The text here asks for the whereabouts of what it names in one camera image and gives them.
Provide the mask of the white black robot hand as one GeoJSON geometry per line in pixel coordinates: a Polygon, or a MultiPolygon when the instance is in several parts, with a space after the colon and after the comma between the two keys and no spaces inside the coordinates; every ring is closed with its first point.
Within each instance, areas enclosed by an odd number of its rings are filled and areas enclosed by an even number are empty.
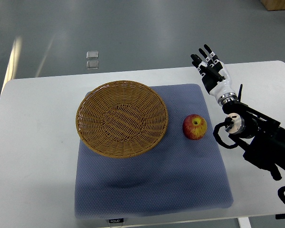
{"type": "Polygon", "coordinates": [[[192,65],[201,75],[204,87],[209,95],[215,97],[217,103],[223,106],[229,101],[237,100],[238,96],[232,89],[232,80],[225,64],[220,61],[216,53],[208,46],[199,48],[200,58],[191,54],[192,65]]]}

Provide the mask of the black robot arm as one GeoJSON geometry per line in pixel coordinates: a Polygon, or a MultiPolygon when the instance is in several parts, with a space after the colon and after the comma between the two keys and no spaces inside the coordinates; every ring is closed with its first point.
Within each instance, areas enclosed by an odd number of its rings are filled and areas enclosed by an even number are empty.
{"type": "Polygon", "coordinates": [[[280,122],[252,109],[238,99],[223,105],[227,115],[224,121],[229,138],[235,143],[229,148],[241,147],[243,157],[256,167],[269,171],[274,180],[281,180],[278,167],[285,171],[285,129],[280,122]]]}

